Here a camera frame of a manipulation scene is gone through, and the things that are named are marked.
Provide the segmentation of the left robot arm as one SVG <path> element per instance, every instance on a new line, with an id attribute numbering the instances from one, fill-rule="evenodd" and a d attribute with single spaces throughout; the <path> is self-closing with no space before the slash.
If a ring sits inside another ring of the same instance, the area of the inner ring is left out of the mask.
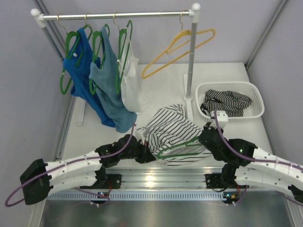
<path id="1" fill-rule="evenodd" d="M 37 159 L 20 176 L 25 204 L 36 204 L 71 188 L 106 188 L 109 184 L 106 169 L 125 159 L 133 159 L 139 164 L 155 161 L 148 143 L 130 134 L 75 158 L 55 162 Z"/>

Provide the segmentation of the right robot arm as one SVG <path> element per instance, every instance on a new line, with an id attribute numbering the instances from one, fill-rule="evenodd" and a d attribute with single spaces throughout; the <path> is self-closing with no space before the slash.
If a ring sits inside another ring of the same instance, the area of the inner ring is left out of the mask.
<path id="1" fill-rule="evenodd" d="M 223 131 L 204 126 L 199 142 L 217 161 L 225 164 L 221 183 L 225 187 L 254 186 L 274 190 L 303 201 L 303 167 L 266 152 L 243 139 L 223 137 Z"/>

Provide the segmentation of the white black-striped tank top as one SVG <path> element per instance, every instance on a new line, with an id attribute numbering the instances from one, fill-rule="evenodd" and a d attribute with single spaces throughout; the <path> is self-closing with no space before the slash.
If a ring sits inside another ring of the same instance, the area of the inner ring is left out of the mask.
<path id="1" fill-rule="evenodd" d="M 185 107 L 181 104 L 162 107 L 144 127 L 150 131 L 145 141 L 155 158 L 157 150 L 162 146 L 179 144 L 202 133 L 202 128 L 187 118 Z M 156 161 L 162 168 L 176 167 L 192 164 L 210 156 L 211 152 L 206 149 L 202 154 L 192 157 L 156 158 Z"/>

